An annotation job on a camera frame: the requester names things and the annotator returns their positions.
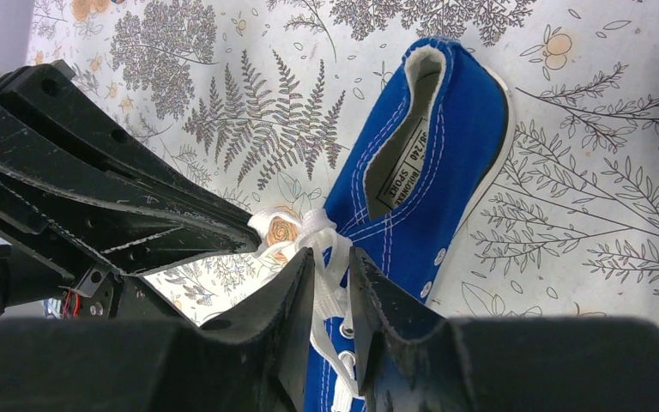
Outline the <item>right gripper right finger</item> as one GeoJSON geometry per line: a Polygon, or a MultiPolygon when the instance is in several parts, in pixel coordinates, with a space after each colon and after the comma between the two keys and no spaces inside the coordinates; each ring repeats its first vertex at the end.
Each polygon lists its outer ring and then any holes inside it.
{"type": "Polygon", "coordinates": [[[444,318],[352,248],[370,411],[659,411],[659,328],[635,318],[444,318]]]}

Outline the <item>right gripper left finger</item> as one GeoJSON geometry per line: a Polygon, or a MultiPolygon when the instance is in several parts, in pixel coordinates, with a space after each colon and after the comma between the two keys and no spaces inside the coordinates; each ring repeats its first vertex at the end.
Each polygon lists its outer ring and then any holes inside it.
{"type": "Polygon", "coordinates": [[[203,328],[0,321],[0,411],[301,411],[315,262],[300,250],[203,328]]]}

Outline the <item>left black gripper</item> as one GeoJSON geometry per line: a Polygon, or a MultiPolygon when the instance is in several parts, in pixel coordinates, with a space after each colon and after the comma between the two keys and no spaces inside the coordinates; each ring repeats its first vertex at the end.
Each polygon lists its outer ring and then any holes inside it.
{"type": "Polygon", "coordinates": [[[91,166],[0,106],[0,316],[54,299],[60,318],[108,318],[118,275],[255,251],[247,220],[210,192],[91,166]]]}

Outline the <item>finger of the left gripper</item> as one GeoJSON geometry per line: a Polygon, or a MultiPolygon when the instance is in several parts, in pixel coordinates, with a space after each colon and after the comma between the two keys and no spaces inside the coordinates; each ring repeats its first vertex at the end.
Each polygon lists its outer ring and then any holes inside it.
{"type": "Polygon", "coordinates": [[[249,213],[190,182],[96,106],[56,66],[0,78],[0,102],[47,141],[88,166],[192,212],[246,227],[249,213]]]}

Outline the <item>white shoelace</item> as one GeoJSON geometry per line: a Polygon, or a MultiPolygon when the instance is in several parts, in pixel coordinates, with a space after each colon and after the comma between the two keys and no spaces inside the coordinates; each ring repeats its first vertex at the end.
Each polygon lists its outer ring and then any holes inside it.
{"type": "Polygon", "coordinates": [[[321,360],[320,400],[327,411],[350,411],[359,395],[355,377],[354,324],[349,291],[342,284],[348,274],[352,241],[336,231],[324,209],[298,217],[280,209],[264,209],[249,220],[262,239],[255,257],[285,265],[303,249],[314,261],[314,292],[309,342],[321,360]]]}

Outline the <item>blue canvas sneaker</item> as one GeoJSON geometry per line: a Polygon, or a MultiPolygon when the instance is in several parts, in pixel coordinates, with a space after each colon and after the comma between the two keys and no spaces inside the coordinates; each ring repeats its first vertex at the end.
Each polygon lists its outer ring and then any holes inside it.
{"type": "Polygon", "coordinates": [[[309,352],[305,409],[361,411],[355,389],[349,265],[363,249],[397,286],[426,301],[458,228],[511,150],[515,112],[502,79],[459,43],[414,42],[372,108],[324,203],[338,243],[317,278],[319,339],[309,352]]]}

